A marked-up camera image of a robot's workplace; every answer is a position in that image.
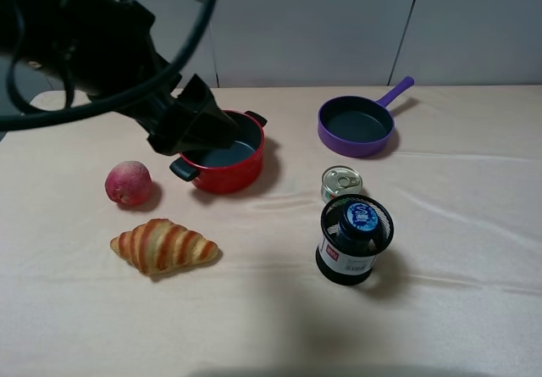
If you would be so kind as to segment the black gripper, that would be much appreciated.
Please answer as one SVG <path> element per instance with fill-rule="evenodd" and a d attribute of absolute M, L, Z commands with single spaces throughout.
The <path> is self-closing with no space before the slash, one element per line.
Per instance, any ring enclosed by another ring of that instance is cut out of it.
<path fill-rule="evenodd" d="M 136 0 L 25 0 L 25 59 L 64 83 L 64 108 L 25 106 L 25 128 L 60 125 L 111 111 L 137 121 L 166 156 L 227 148 L 240 126 L 193 75 L 172 97 L 177 73 L 140 90 L 169 63 L 155 50 L 153 14 Z"/>

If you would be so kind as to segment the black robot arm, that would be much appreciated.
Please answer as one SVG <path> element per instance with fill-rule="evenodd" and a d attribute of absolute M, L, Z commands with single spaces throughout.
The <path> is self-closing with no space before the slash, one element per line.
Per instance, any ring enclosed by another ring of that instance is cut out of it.
<path fill-rule="evenodd" d="M 229 147 L 240 126 L 192 77 L 173 89 L 213 15 L 217 0 L 196 0 L 201 10 L 174 59 L 159 55 L 151 38 L 154 15 L 136 0 L 1 0 L 4 82 L 17 114 L 3 116 L 3 131 L 67 124 L 115 112 L 135 120 L 152 149 L 166 156 Z M 30 105 L 15 82 L 25 63 L 63 82 L 64 106 Z"/>

